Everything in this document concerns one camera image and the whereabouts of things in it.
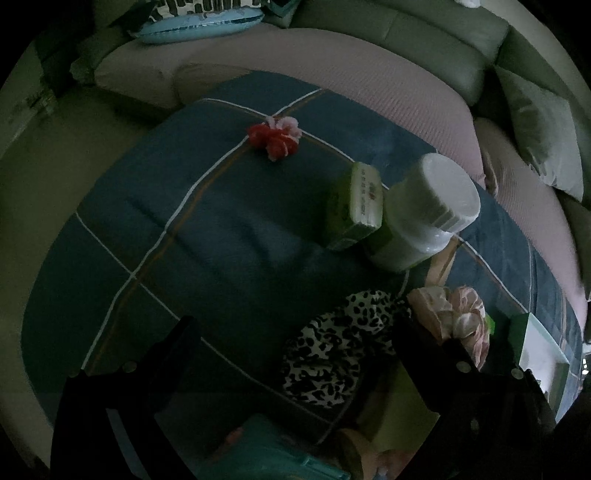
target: wall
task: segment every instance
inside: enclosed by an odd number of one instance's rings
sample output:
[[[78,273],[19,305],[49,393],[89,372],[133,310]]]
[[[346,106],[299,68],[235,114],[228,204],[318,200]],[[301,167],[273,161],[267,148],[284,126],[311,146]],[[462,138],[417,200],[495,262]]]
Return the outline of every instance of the wall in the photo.
[[[540,55],[573,92],[587,116],[591,118],[591,90],[552,32],[518,0],[481,0],[480,4],[498,17],[507,20],[540,52]]]
[[[31,43],[0,89],[0,157],[33,118],[35,113],[23,102],[41,90],[42,76],[41,62]]]

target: metal screw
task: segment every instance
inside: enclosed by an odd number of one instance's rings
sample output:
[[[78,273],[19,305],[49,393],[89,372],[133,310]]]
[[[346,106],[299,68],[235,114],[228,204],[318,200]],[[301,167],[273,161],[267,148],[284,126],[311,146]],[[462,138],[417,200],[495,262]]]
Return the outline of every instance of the metal screw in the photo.
[[[121,370],[123,370],[123,372],[126,374],[130,374],[131,372],[135,372],[136,368],[138,368],[138,364],[135,363],[133,360],[130,360],[129,362],[125,362],[121,366]]]
[[[470,367],[468,362],[464,361],[456,363],[456,368],[463,374],[468,374],[470,373],[470,370],[472,370],[472,367]]]
[[[523,379],[523,372],[519,368],[514,368],[511,370],[511,376],[516,380],[521,380]]]

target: white stripe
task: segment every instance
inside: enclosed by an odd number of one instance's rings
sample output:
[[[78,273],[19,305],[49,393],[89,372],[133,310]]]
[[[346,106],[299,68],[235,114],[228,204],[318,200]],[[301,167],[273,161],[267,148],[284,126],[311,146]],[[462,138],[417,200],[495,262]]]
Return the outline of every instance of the white stripe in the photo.
[[[400,291],[396,295],[397,297],[399,297],[400,295],[402,295],[404,293],[404,290],[406,290],[406,286],[408,285],[408,279],[409,279],[409,277],[410,277],[410,270],[406,270],[404,272],[404,281],[402,282],[402,286],[400,287]]]
[[[108,247],[107,247],[107,246],[106,246],[106,245],[105,245],[103,242],[101,242],[101,241],[100,241],[100,238],[98,238],[98,237],[95,235],[95,233],[94,233],[92,230],[90,230],[90,228],[88,228],[88,226],[87,226],[87,225],[86,225],[86,224],[85,224],[85,223],[82,221],[82,218],[80,218],[80,215],[78,214],[78,210],[77,210],[77,211],[75,211],[75,215],[76,215],[76,218],[78,218],[78,221],[79,221],[79,222],[82,224],[82,226],[84,227],[84,229],[85,229],[85,230],[86,230],[88,233],[90,233],[90,234],[92,235],[92,238],[94,238],[94,239],[95,239],[95,240],[96,240],[96,241],[97,241],[97,242],[98,242],[98,243],[101,245],[101,247],[102,247],[102,248],[104,248],[105,250],[107,250],[107,253],[108,253],[108,254],[109,254],[109,255],[110,255],[112,258],[113,258],[113,260],[115,260],[115,261],[116,261],[116,262],[119,264],[119,266],[120,266],[121,268],[123,268],[123,269],[124,269],[124,270],[125,270],[127,273],[131,273],[131,271],[129,270],[129,268],[127,268],[125,265],[123,265],[123,262],[122,262],[121,260],[119,260],[119,258],[117,258],[117,257],[115,256],[115,254],[114,254],[114,253],[113,253],[111,250],[109,250],[109,248],[108,248]]]
[[[505,287],[505,284],[501,281],[501,279],[497,276],[496,273],[493,272],[491,266],[486,262],[486,260],[484,260],[484,258],[482,258],[481,254],[478,253],[476,251],[476,249],[471,246],[468,242],[466,242],[462,237],[458,236],[458,238],[460,239],[460,242],[462,242],[464,245],[466,245],[470,250],[472,250],[472,252],[474,252],[474,254],[480,258],[482,260],[482,262],[486,265],[486,267],[488,268],[488,271],[491,272],[492,276],[495,277],[495,279],[497,280],[497,282],[501,285],[501,287],[503,288],[503,290],[505,290],[507,292],[507,294],[513,299],[515,300],[516,304],[519,305],[523,312],[526,313],[528,312],[528,310],[526,310],[526,308],[521,304],[521,302],[519,300],[517,300],[515,298],[515,296],[509,291],[509,289],[507,287]]]
[[[310,410],[306,409],[305,407],[303,407],[302,405],[300,405],[299,403],[293,401],[292,399],[282,395],[281,393],[279,393],[277,390],[274,390],[273,388],[265,385],[262,382],[259,382],[256,378],[251,377],[249,374],[247,374],[242,368],[240,368],[237,364],[235,364],[234,362],[232,362],[227,356],[225,356],[223,353],[221,353],[218,349],[216,349],[211,343],[209,343],[205,338],[201,338],[201,341],[207,345],[207,347],[209,347],[209,349],[214,352],[217,356],[219,356],[220,358],[222,358],[228,365],[230,365],[232,368],[235,368],[237,371],[239,371],[242,375],[244,375],[247,379],[249,379],[250,381],[256,383],[258,386],[264,388],[265,390],[267,390],[270,393],[273,393],[275,395],[277,395],[278,397],[281,397],[283,400],[291,403],[294,407],[299,408],[300,410],[305,411],[308,415],[313,416],[315,419],[323,421],[324,423],[330,423],[328,420],[324,419],[323,417],[321,417],[320,415],[317,415],[316,413],[311,412]]]
[[[278,110],[274,115],[278,115],[279,113],[281,113],[283,110],[291,107],[292,105],[295,105],[297,102],[302,101],[304,98],[313,95],[314,93],[320,91],[321,89],[316,89],[312,92],[306,93],[305,95],[302,95],[301,97],[297,98],[296,100],[294,100],[293,102],[291,102],[290,104],[288,104],[287,106],[281,108],[280,110]],[[131,280],[133,278],[135,278],[135,276],[137,275],[137,273],[139,272],[139,270],[144,266],[144,263],[146,262],[146,260],[148,259],[148,257],[150,256],[150,254],[156,250],[158,248],[158,246],[160,245],[160,243],[162,242],[162,240],[164,239],[164,237],[168,234],[168,227],[172,224],[172,222],[174,222],[175,218],[178,216],[178,214],[183,210],[184,205],[187,203],[187,201],[189,200],[189,198],[191,197],[191,194],[194,192],[194,190],[197,188],[197,186],[213,171],[215,170],[215,168],[217,168],[217,166],[223,162],[226,158],[228,158],[230,155],[232,155],[232,153],[234,153],[236,150],[238,150],[238,148],[240,148],[241,146],[244,145],[244,143],[246,143],[246,141],[248,140],[248,136],[244,137],[242,140],[240,140],[240,142],[238,143],[238,145],[236,145],[234,148],[230,149],[228,152],[226,152],[220,159],[217,160],[217,162],[215,162],[211,167],[209,167],[207,169],[207,171],[201,175],[199,177],[199,179],[193,183],[193,185],[191,186],[191,188],[189,188],[189,190],[187,191],[187,193],[185,194],[183,200],[181,201],[181,203],[179,204],[179,206],[177,207],[177,209],[174,211],[174,213],[172,214],[172,216],[168,219],[168,222],[166,222],[166,225],[164,225],[164,229],[162,231],[162,233],[160,234],[160,237],[158,238],[158,240],[156,240],[156,243],[152,246],[152,248],[150,248],[146,254],[144,255],[144,257],[142,258],[142,260],[139,262],[138,266],[136,267],[135,270],[133,270],[133,272],[130,273],[129,278],[123,283],[123,285],[121,285],[121,288],[117,291],[117,293],[115,294],[115,296],[113,297],[113,300],[111,301],[111,305],[109,305],[109,309],[107,310],[107,313],[105,315],[105,319],[103,320],[103,323],[101,324],[98,333],[95,336],[95,339],[92,342],[92,345],[90,346],[88,353],[86,354],[86,357],[84,358],[84,362],[82,362],[82,369],[86,368],[86,365],[88,364],[90,357],[92,356],[93,351],[95,350],[96,344],[99,342],[100,337],[103,335],[103,332],[105,331],[105,327],[107,326],[107,324],[109,323],[109,318],[111,317],[111,313],[113,312],[113,309],[115,307],[115,303],[117,302],[117,300],[119,299],[119,296],[123,293],[123,291],[125,290],[125,288],[127,287],[127,285],[130,284]]]
[[[121,260],[119,260],[119,258],[117,258],[113,252],[100,240],[100,238],[98,238],[95,233],[90,230],[90,228],[88,228],[86,226],[86,224],[82,221],[82,218],[80,218],[80,215],[78,214],[78,212],[76,212],[76,217],[78,218],[78,220],[80,221],[80,223],[82,224],[82,226],[88,231],[88,233],[90,233],[92,235],[92,237],[109,253],[110,256],[113,257],[113,259],[121,266],[123,267],[123,269],[128,272],[131,273],[129,271],[129,269],[123,264],[123,262]],[[146,287],[143,283],[140,283],[141,287],[156,301],[158,302],[158,304],[164,308],[164,310],[166,310],[177,322],[180,320],[179,316],[176,315],[172,310],[170,310],[168,308],[168,306],[162,301],[160,300],[154,293],[152,293],[152,291]],[[202,338],[202,342],[209,348],[211,349],[216,355],[218,355],[220,358],[222,358],[225,362],[227,362],[230,366],[234,367],[236,370],[238,370],[242,375],[244,375],[245,377],[247,377],[250,381],[256,383],[257,385],[259,385],[260,387],[264,388],[267,391],[270,391],[272,393],[274,393],[275,395],[280,396],[281,398],[283,398],[285,401],[288,401],[289,403],[295,405],[296,407],[300,408],[301,410],[305,411],[307,414],[313,416],[316,419],[319,419],[325,423],[328,423],[329,421],[318,416],[317,414],[310,412],[308,409],[306,409],[305,407],[303,407],[302,405],[297,404],[296,402],[294,402],[293,400],[291,400],[290,398],[282,395],[281,393],[279,393],[278,391],[272,389],[271,387],[268,387],[267,385],[263,384],[262,382],[259,382],[257,379],[255,379],[254,377],[251,377],[250,375],[248,375],[242,368],[240,368],[239,366],[237,366],[236,364],[234,364],[230,359],[228,359],[227,357],[225,357],[222,353],[219,352],[219,350],[217,350],[215,347],[213,347],[206,339]]]
[[[78,214],[78,211],[76,211],[76,218],[78,218],[78,221],[82,224],[82,226],[85,228],[85,230],[90,233],[92,235],[92,237],[107,251],[107,253],[113,258],[113,260],[115,260],[120,266],[121,268],[123,268],[128,274],[132,274],[131,270],[129,268],[127,268],[123,262],[121,260],[119,260],[119,258],[117,258],[115,256],[115,254],[109,250],[109,247],[107,247],[101,240],[100,238],[98,238],[95,233],[90,230],[90,228],[88,228],[88,226],[84,223],[84,221],[82,220],[82,218],[80,218],[80,215]],[[156,295],[154,295],[152,293],[152,291],[146,287],[143,283],[140,283],[140,286],[148,293],[148,295],[150,295],[154,300],[156,300],[161,306],[162,308],[164,308],[169,314],[171,314],[172,317],[174,317],[177,321],[180,320],[180,318],[178,316],[176,316]]]
[[[319,88],[319,89],[317,89],[317,90],[314,90],[314,92],[310,92],[308,95],[312,95],[313,93],[316,93],[316,92],[318,92],[318,91],[320,91],[320,90],[322,90],[322,89],[321,89],[321,88]],[[262,117],[265,117],[265,118],[266,118],[266,117],[268,117],[268,115],[266,115],[266,114],[264,114],[264,113],[262,113],[262,112],[259,112],[258,110],[255,110],[255,109],[253,109],[253,108],[250,108],[250,107],[247,107],[247,106],[244,106],[244,105],[238,105],[237,103],[228,102],[227,100],[220,100],[219,98],[210,98],[210,97],[202,98],[201,100],[209,100],[210,102],[219,102],[219,103],[225,103],[225,104],[227,104],[227,105],[232,105],[232,106],[235,106],[235,107],[237,107],[237,108],[240,108],[240,109],[243,109],[243,110],[248,110],[249,112],[255,113],[255,114],[257,114],[257,115],[259,115],[259,116],[262,116]],[[274,115],[277,115],[277,114],[278,114],[278,113],[280,113],[281,111],[283,111],[283,110],[285,110],[285,109],[289,108],[289,106],[282,108],[282,110],[280,110],[279,112],[275,113]],[[315,135],[312,135],[310,132],[308,132],[308,131],[306,131],[306,130],[303,130],[303,129],[302,129],[302,133],[303,133],[304,135],[308,135],[308,137],[311,137],[311,138],[313,138],[314,140],[316,140],[316,141],[318,141],[318,142],[322,143],[323,145],[326,145],[327,147],[329,147],[329,148],[332,148],[332,149],[333,149],[335,152],[338,152],[339,154],[343,155],[343,156],[344,156],[344,157],[345,157],[347,160],[349,160],[349,161],[351,161],[351,162],[354,162],[354,160],[353,160],[353,159],[352,159],[350,156],[348,156],[348,155],[347,155],[345,152],[343,152],[343,151],[342,151],[340,148],[337,148],[337,147],[335,147],[334,145],[331,145],[331,144],[329,144],[327,141],[325,141],[325,140],[322,140],[321,138],[319,138],[319,137],[317,137],[317,136],[315,136]],[[387,186],[385,183],[382,183],[382,186],[383,186],[383,187],[384,187],[386,190],[389,190],[388,186]]]
[[[326,440],[326,437],[328,437],[328,435],[330,434],[330,432],[333,431],[335,425],[340,422],[340,420],[343,418],[343,416],[345,415],[345,413],[347,412],[347,410],[349,409],[349,407],[351,406],[351,404],[353,403],[353,400],[357,397],[357,392],[353,393],[345,402],[345,405],[343,405],[342,410],[339,412],[339,414],[335,417],[335,419],[330,422],[330,425],[328,426],[328,428],[326,429],[326,431],[322,434],[322,436],[316,441],[316,445],[320,445],[322,442],[324,442]]]
[[[527,241],[527,248],[530,251],[530,308],[528,309],[528,312],[531,312],[531,290],[532,290],[533,284],[534,284],[534,271],[533,271],[534,266],[532,265],[531,244],[530,244],[529,240]]]

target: teal container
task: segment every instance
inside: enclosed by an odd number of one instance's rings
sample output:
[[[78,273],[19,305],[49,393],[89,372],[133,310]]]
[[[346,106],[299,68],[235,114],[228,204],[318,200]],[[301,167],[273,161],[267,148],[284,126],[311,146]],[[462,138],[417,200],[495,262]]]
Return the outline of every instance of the teal container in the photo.
[[[242,426],[242,437],[217,462],[206,462],[200,480],[349,480],[350,474],[298,450],[265,416]]]

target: white lid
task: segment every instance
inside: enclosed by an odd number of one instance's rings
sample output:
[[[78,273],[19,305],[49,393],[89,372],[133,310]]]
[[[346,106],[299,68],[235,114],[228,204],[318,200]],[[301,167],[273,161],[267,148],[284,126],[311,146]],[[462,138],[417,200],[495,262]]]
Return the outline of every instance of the white lid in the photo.
[[[476,186],[461,166],[438,153],[423,155],[388,200],[403,216],[457,233],[480,214]]]

